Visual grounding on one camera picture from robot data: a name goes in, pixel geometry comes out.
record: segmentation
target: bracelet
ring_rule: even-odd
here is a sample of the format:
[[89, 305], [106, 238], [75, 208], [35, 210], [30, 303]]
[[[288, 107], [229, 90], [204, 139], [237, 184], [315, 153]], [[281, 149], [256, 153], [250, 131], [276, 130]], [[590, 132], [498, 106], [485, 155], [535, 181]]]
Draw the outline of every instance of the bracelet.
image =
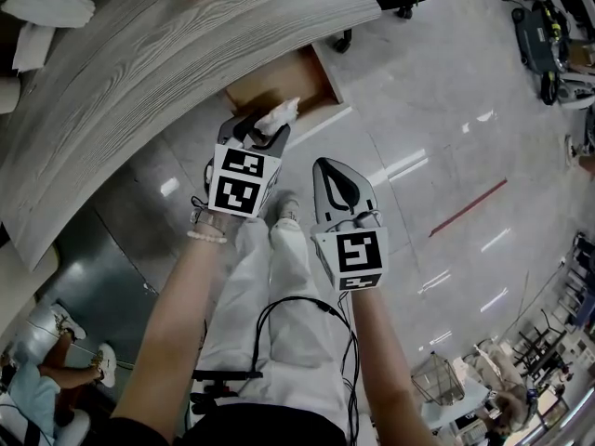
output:
[[186, 236], [193, 238], [194, 240], [200, 240], [209, 243], [225, 244], [227, 242], [227, 238], [223, 236], [211, 236], [210, 234], [197, 233], [196, 231], [188, 231]]
[[219, 216], [217, 216], [216, 213], [209, 211], [207, 208], [195, 208], [192, 212], [190, 221], [193, 225], [197, 225], [198, 223], [207, 225], [221, 233], [221, 236], [225, 236], [225, 221], [223, 221]]

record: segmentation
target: open drawer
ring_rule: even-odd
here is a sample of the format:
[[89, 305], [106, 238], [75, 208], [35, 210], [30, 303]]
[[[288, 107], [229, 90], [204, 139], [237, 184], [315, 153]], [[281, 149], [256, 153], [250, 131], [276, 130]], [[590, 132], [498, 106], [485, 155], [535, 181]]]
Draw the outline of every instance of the open drawer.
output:
[[317, 45], [291, 51], [225, 89], [234, 115], [267, 112], [285, 100], [300, 97], [299, 114], [291, 125], [286, 150], [351, 111]]

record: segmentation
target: wire basket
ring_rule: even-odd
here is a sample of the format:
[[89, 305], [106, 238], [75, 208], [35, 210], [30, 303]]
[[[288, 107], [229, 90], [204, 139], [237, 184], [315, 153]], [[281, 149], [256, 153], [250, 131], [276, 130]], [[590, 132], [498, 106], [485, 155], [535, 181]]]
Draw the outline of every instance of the wire basket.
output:
[[416, 369], [411, 381], [426, 403], [448, 406], [465, 398], [463, 387], [456, 378], [450, 361], [435, 352], [431, 352], [430, 358]]

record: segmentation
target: forearm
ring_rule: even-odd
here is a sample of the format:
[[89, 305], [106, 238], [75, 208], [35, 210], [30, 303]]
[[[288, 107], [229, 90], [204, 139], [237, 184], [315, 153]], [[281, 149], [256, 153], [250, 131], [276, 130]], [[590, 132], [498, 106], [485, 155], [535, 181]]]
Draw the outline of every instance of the forearm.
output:
[[[210, 227], [199, 230], [220, 234]], [[153, 308], [134, 371], [113, 413], [170, 441], [196, 365], [219, 249], [217, 243], [188, 240]]]
[[395, 395], [411, 393], [409, 367], [380, 291], [355, 291], [351, 299], [368, 402], [381, 404]]
[[434, 446], [412, 395], [411, 374], [378, 289], [352, 293], [360, 362], [372, 417], [383, 446]]

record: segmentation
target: table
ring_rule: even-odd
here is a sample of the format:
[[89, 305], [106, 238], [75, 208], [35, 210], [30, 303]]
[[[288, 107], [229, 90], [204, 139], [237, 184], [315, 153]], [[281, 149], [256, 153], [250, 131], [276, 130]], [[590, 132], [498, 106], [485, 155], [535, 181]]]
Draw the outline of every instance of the table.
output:
[[241, 76], [375, 19], [376, 0], [107, 0], [0, 133], [0, 218], [29, 269], [138, 149]]

